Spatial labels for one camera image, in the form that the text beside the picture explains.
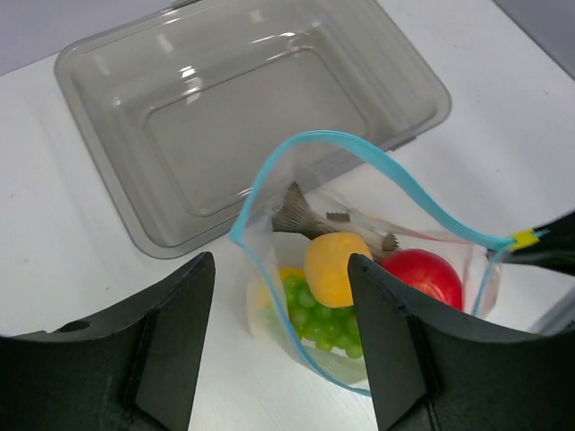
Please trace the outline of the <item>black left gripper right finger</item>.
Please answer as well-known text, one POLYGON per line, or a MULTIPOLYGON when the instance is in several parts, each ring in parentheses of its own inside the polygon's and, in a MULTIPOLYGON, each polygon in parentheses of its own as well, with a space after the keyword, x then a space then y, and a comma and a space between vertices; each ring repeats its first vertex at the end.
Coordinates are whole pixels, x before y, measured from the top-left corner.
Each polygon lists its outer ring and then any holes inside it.
POLYGON ((348 272, 379 429, 573 429, 573 303, 529 333, 459 312, 366 257, 348 272))

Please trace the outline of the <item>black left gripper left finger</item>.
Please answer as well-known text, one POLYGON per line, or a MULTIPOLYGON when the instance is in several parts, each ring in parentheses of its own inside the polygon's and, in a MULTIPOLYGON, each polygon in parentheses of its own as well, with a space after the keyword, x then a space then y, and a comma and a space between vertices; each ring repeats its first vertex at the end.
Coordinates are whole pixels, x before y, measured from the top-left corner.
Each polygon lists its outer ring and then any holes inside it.
POLYGON ((187 429, 214 285, 203 252, 58 330, 2 337, 2 429, 187 429))

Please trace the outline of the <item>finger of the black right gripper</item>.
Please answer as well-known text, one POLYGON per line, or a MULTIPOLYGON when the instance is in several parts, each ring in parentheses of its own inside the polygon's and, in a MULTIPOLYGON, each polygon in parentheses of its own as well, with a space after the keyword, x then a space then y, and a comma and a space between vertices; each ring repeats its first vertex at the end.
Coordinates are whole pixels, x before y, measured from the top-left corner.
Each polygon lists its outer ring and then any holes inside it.
POLYGON ((561 274, 574 273, 574 214, 563 215, 548 224, 510 235, 511 243, 500 257, 487 250, 487 260, 528 265, 561 274))

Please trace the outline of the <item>red toy tomato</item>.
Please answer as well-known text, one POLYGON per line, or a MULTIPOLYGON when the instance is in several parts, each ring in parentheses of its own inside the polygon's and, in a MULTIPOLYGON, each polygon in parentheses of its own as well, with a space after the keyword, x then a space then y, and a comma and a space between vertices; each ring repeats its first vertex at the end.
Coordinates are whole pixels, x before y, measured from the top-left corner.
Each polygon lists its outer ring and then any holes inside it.
POLYGON ((445 259, 430 251, 396 251, 379 265, 396 278, 422 293, 459 311, 464 309, 464 285, 445 259))

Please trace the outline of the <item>green toy grapes bunch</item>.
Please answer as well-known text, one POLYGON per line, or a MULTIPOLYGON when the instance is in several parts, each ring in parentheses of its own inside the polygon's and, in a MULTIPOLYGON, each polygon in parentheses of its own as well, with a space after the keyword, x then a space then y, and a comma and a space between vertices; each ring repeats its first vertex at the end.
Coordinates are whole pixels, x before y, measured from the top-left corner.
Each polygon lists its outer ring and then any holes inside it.
POLYGON ((363 356, 358 322, 353 306, 329 308, 312 295, 302 272, 280 275, 287 299, 288 317, 301 339, 322 351, 339 350, 351 359, 363 356))

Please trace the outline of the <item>orange toy fruit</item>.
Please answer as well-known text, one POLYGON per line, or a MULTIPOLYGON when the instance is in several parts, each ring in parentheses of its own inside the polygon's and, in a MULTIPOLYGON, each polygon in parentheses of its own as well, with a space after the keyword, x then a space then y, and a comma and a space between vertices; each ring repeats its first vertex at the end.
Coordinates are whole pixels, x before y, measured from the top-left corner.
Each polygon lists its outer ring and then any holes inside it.
POLYGON ((372 259, 366 242, 355 233, 327 233, 309 242, 305 251, 304 272, 317 302, 329 308, 353 305, 348 275, 352 254, 372 259))

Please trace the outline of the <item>grey toy fish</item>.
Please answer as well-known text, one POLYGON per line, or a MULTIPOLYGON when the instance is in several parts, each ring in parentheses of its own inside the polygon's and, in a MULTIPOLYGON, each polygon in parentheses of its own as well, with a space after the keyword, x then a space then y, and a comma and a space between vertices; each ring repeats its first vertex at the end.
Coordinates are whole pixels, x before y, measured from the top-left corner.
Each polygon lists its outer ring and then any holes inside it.
POLYGON ((347 213, 317 213, 296 182, 289 185, 281 208, 273 215, 272 229, 279 233, 300 233, 309 240, 327 233, 355 233, 363 238, 376 261, 384 260, 400 249, 394 233, 376 233, 352 222, 347 213))

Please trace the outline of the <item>clear zip top bag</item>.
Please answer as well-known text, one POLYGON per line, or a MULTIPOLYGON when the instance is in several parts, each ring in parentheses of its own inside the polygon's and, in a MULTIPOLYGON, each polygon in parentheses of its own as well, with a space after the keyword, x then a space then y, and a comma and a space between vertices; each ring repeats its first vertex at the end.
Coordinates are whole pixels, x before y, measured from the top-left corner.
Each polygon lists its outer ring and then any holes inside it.
POLYGON ((501 264, 550 237, 501 237, 449 215, 390 155, 335 130, 284 141, 257 173, 230 240, 252 263, 252 335, 361 395, 370 384, 347 266, 359 255, 466 316, 496 302, 501 264))

